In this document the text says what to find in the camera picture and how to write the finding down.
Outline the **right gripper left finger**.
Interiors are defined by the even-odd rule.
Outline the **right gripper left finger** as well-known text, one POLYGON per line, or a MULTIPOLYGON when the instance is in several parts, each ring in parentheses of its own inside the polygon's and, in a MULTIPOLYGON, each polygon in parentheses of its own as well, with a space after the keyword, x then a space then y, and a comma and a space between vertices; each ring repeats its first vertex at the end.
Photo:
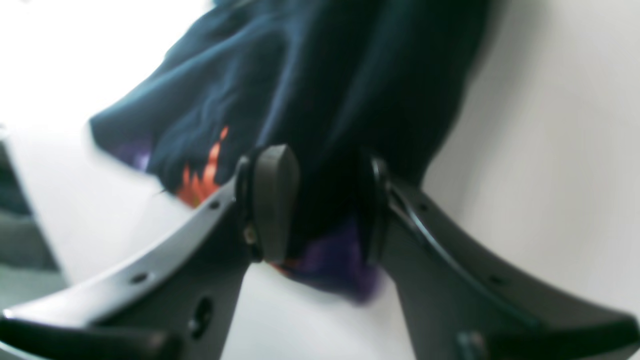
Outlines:
POLYGON ((176 231, 98 276, 2 312, 21 358, 218 360, 252 263, 285 260, 300 182, 289 146, 240 158, 176 231))

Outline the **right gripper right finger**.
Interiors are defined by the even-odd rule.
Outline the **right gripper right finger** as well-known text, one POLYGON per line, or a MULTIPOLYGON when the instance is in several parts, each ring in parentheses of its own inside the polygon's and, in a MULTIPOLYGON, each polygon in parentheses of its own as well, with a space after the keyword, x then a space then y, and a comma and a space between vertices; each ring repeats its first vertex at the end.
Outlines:
POLYGON ((489 251, 426 194, 361 155, 366 262, 393 280, 418 360, 628 360, 637 319, 547 284, 489 251))

